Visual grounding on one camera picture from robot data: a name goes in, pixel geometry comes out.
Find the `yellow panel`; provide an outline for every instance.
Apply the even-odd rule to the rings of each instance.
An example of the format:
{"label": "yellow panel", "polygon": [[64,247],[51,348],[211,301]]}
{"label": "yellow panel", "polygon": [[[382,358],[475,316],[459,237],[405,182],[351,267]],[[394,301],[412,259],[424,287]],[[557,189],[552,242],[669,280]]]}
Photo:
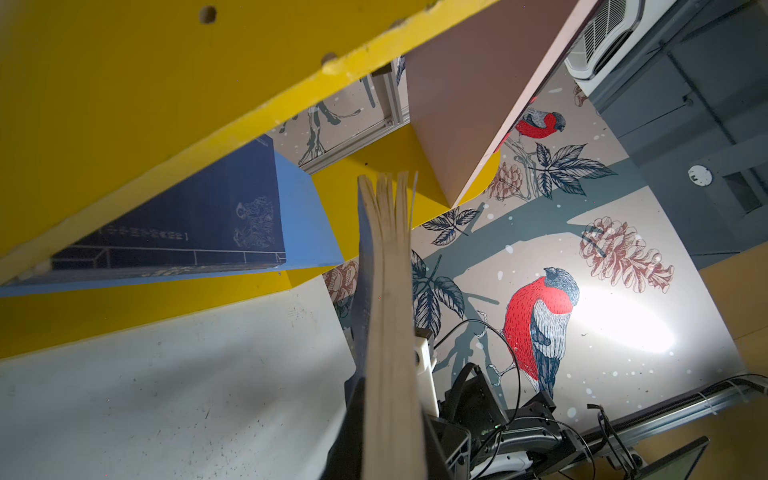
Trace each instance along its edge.
{"label": "yellow panel", "polygon": [[316,268],[302,268],[301,270],[291,270],[288,273],[291,287],[299,286],[304,282],[308,282],[316,276],[323,275],[328,270],[331,270],[333,266],[318,266]]}
{"label": "yellow panel", "polygon": [[475,178],[475,181],[473,181],[472,185],[470,185],[469,189],[467,189],[467,193],[464,194],[464,197],[462,197],[462,204],[466,204],[470,200],[476,198],[479,194],[483,193],[486,188],[488,188],[488,185],[491,184],[493,177],[496,176],[496,172],[498,171],[498,164],[501,161],[501,151],[497,151],[495,154],[491,155],[488,161],[485,162],[485,166],[482,168],[482,170],[480,170],[477,178]]}
{"label": "yellow panel", "polygon": [[768,242],[699,270],[734,339],[768,328],[766,267]]}
{"label": "yellow panel", "polygon": [[0,359],[289,288],[269,272],[0,298]]}
{"label": "yellow panel", "polygon": [[0,283],[494,1],[3,2]]}
{"label": "yellow panel", "polygon": [[[368,175],[375,182],[379,173],[396,174],[400,171],[411,173],[409,186],[413,185],[414,173],[419,172],[414,226],[448,211],[448,202],[411,124],[312,176],[344,260],[356,257],[359,248],[357,177]],[[412,196],[410,187],[408,195],[409,198]]]}

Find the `flower illustration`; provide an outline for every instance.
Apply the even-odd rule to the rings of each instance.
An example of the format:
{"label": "flower illustration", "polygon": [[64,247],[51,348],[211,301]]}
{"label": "flower illustration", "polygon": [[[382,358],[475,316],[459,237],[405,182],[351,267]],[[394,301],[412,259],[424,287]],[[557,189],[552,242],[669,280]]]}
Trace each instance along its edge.
{"label": "flower illustration", "polygon": [[611,285],[621,281],[636,293],[643,293],[648,285],[663,293],[669,289],[674,266],[664,268],[661,253],[645,250],[645,240],[627,222],[596,219],[587,225],[579,247],[579,254],[592,267],[591,275],[600,280],[610,280]]}

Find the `bullfinch drawing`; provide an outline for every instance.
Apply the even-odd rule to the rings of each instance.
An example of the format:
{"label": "bullfinch drawing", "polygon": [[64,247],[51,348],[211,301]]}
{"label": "bullfinch drawing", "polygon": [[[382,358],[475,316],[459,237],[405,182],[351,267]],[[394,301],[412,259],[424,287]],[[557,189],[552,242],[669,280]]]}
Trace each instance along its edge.
{"label": "bullfinch drawing", "polygon": [[556,131],[563,131],[565,129],[565,118],[556,111],[548,113],[528,107],[520,117],[520,121],[509,129],[504,136],[504,140],[509,137],[513,129],[526,137],[545,138]]}
{"label": "bullfinch drawing", "polygon": [[565,355],[565,333],[579,289],[574,277],[562,268],[549,266],[544,272],[545,276],[512,296],[504,337],[536,392],[544,390],[554,397],[554,377]]}

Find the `hole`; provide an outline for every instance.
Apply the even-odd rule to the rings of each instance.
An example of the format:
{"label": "hole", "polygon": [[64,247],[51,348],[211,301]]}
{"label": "hole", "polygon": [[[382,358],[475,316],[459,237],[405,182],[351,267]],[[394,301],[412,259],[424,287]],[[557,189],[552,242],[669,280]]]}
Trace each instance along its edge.
{"label": "hole", "polygon": [[320,59],[320,64],[325,65],[331,60],[336,60],[339,56],[333,53],[332,51],[329,51],[325,55],[323,55],[323,58]]}
{"label": "hole", "polygon": [[209,25],[216,21],[216,7],[208,5],[200,10],[200,23]]}

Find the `wall mural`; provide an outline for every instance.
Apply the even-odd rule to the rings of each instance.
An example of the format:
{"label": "wall mural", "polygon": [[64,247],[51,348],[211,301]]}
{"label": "wall mural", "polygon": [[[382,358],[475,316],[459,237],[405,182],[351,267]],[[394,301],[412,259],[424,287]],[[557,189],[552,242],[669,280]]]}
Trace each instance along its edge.
{"label": "wall mural", "polygon": [[[555,417],[579,430],[597,424],[588,402],[619,418],[741,372],[695,266],[618,140],[564,68],[542,92],[502,142],[484,194],[413,230],[415,324],[437,339],[463,319],[501,330],[527,379],[523,401],[548,392]],[[326,274],[332,298],[337,278]],[[436,355],[440,399],[473,362],[514,407],[515,365],[482,324],[459,328]]]}
{"label": "wall mural", "polygon": [[323,274],[328,294],[331,296],[331,302],[336,309],[336,315],[339,316],[345,329],[349,328],[349,323],[344,320],[349,316],[352,298],[357,289],[358,269],[359,264],[355,258]]}
{"label": "wall mural", "polygon": [[[401,105],[407,107],[405,57],[398,59],[396,81]],[[301,167],[384,120],[374,83],[366,75],[272,129],[268,135],[275,151]]]}

